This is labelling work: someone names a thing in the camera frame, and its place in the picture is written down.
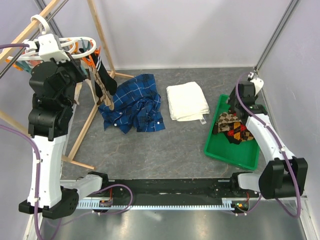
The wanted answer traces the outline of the black red argyle sock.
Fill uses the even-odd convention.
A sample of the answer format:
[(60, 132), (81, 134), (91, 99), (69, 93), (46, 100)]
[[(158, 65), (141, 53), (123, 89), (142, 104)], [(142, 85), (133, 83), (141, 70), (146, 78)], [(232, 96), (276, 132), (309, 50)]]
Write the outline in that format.
[(239, 145), (240, 143), (252, 141), (254, 136), (242, 122), (232, 122), (228, 124), (229, 130), (225, 136), (229, 143)]

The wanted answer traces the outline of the black white striped sock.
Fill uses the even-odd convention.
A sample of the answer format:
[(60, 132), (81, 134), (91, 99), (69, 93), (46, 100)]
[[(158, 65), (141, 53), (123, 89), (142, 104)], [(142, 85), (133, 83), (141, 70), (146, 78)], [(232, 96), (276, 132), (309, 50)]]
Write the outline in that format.
[(105, 89), (114, 96), (117, 91), (118, 84), (117, 82), (108, 74), (101, 56), (99, 54), (93, 53), (92, 59), (94, 60), (95, 68), (101, 78), (101, 81), (105, 87)]

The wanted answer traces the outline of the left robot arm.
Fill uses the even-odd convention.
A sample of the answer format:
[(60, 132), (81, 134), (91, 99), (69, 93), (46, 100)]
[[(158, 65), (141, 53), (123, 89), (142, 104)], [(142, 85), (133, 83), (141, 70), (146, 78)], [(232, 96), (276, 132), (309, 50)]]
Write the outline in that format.
[(41, 213), (47, 219), (61, 219), (74, 213), (79, 200), (93, 193), (104, 197), (110, 191), (107, 174), (96, 171), (75, 182), (60, 182), (76, 85), (84, 80), (80, 62), (70, 54), (64, 61), (50, 57), (31, 71), (29, 85), (34, 94), (28, 115), (28, 134), (35, 148), (29, 195), (18, 206), (22, 213)]

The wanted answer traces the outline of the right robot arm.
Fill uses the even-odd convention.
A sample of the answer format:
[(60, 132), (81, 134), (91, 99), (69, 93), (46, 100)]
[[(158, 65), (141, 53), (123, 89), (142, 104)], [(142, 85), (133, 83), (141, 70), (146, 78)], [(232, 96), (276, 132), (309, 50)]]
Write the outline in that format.
[(261, 174), (239, 173), (229, 184), (229, 191), (235, 197), (247, 190), (261, 193), (265, 199), (281, 199), (301, 196), (304, 192), (308, 163), (298, 158), (280, 139), (274, 130), (266, 109), (256, 104), (257, 92), (263, 81), (240, 81), (228, 98), (231, 110), (253, 135), (266, 161)]

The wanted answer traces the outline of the white round sock hanger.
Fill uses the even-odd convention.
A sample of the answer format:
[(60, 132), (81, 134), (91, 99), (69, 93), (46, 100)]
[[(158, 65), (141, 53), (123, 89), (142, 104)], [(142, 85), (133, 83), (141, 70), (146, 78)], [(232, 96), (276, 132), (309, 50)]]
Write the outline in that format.
[[(30, 20), (39, 22), (40, 36), (34, 40), (25, 39), (22, 43), (2, 44), (2, 53), (6, 49), (25, 48), (25, 52), (17, 58), (18, 61), (49, 62), (53, 59), (56, 62), (66, 62), (85, 58), (97, 49), (97, 43), (91, 37), (59, 38), (52, 33), (48, 22), (39, 14), (33, 15)], [(89, 43), (88, 49), (83, 53), (76, 53), (78, 43), (85, 41)]]

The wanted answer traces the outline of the green plastic tray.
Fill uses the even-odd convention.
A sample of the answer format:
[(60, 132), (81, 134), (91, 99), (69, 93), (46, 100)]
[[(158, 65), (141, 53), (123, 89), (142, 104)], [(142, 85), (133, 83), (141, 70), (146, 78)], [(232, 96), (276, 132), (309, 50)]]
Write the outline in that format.
[(226, 132), (212, 134), (214, 124), (218, 120), (220, 114), (229, 112), (230, 105), (227, 104), (229, 96), (222, 94), (219, 97), (211, 130), (204, 147), (206, 156), (236, 165), (248, 170), (254, 171), (258, 166), (258, 158), (260, 148), (255, 138), (251, 141), (245, 141), (240, 144), (229, 143), (225, 136)]

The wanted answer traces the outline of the white folded towel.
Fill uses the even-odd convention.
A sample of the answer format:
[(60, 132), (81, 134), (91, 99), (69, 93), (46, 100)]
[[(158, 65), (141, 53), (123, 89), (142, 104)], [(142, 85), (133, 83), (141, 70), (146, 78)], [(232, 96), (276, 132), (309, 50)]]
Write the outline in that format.
[(210, 108), (201, 87), (195, 82), (172, 85), (166, 88), (170, 118), (177, 122), (199, 120), (206, 124), (204, 115)]

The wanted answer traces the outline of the blue plaid shirt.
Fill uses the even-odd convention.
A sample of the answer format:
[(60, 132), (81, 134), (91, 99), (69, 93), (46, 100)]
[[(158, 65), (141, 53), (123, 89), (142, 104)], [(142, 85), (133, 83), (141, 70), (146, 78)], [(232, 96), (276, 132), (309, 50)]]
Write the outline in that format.
[(140, 133), (166, 128), (161, 114), (161, 96), (151, 73), (140, 74), (120, 84), (113, 103), (114, 109), (105, 104), (98, 107), (104, 130), (113, 126), (127, 134), (131, 128)]

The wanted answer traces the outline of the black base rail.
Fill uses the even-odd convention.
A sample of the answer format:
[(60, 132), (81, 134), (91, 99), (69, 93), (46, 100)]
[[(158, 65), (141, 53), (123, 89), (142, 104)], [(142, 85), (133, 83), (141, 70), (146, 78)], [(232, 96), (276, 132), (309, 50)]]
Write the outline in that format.
[(229, 178), (117, 179), (110, 189), (90, 194), (94, 210), (195, 210), (229, 209), (228, 199), (258, 198), (253, 190), (236, 187)]

